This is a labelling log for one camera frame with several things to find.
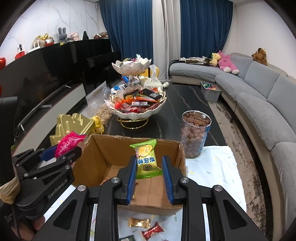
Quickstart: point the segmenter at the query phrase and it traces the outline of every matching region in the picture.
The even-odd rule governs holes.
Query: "yellow plush toy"
[[[97,115],[93,116],[91,119],[95,122],[95,127],[92,133],[103,134],[105,132],[105,127],[102,125],[101,119]]]
[[[212,61],[210,61],[210,65],[216,67],[220,59],[221,59],[220,54],[212,53]]]

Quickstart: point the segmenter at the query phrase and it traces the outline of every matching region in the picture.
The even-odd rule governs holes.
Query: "marble wall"
[[[36,0],[9,31],[0,46],[0,57],[5,57],[7,64],[11,63],[19,44],[28,51],[33,40],[46,33],[58,43],[59,27],[65,27],[68,36],[78,32],[82,37],[86,31],[90,39],[106,31],[98,4],[82,0]]]

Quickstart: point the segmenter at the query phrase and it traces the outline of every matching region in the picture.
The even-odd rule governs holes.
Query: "floor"
[[[221,101],[209,102],[227,145],[237,162],[247,203],[247,214],[261,231],[266,233],[266,208],[258,172],[247,143],[236,122],[230,123],[231,115]]]

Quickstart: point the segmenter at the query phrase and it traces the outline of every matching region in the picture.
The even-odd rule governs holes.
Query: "metal screw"
[[[181,182],[183,182],[183,183],[188,183],[188,182],[189,182],[189,178],[187,178],[187,177],[182,177],[182,178],[181,178]]]
[[[85,185],[80,185],[77,188],[77,190],[80,191],[80,192],[83,192],[85,189],[86,189],[86,186]]]
[[[120,178],[119,177],[113,177],[111,179],[111,182],[113,182],[113,183],[118,183],[119,181],[120,181]]]
[[[215,189],[217,192],[221,192],[221,191],[223,190],[223,187],[220,186],[220,185],[216,185],[216,186],[214,187],[214,189]]]

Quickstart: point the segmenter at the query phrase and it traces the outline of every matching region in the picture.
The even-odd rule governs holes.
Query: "white ceramic bowl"
[[[122,76],[129,76],[129,75],[137,75],[145,72],[146,69],[151,64],[151,59],[148,60],[145,64],[141,64],[139,62],[135,63],[133,66],[128,66],[126,64],[123,64],[122,66],[119,67],[119,64],[121,61],[116,61],[116,63],[112,63],[113,68],[121,74]]]
[[[112,112],[113,114],[117,115],[121,119],[130,119],[130,120],[148,119],[151,115],[155,115],[158,112],[160,112],[161,108],[165,104],[167,98],[165,96],[165,92],[163,92],[163,94],[164,94],[163,101],[161,102],[161,104],[159,106],[157,106],[153,110],[147,110],[143,113],[134,113],[134,112],[122,113],[118,110],[113,110],[113,109],[109,109],[109,111]]]

